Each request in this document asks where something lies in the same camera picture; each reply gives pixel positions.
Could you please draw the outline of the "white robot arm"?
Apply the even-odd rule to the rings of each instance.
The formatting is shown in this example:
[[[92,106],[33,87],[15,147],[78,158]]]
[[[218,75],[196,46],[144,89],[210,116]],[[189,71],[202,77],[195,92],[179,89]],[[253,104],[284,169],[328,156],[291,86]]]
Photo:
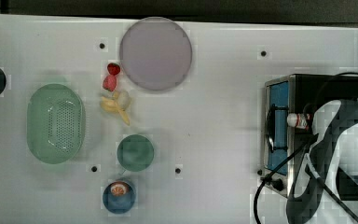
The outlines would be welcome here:
[[[312,121],[312,140],[296,169],[286,204],[289,224],[358,224],[338,193],[343,171],[358,187],[358,102],[334,100]]]

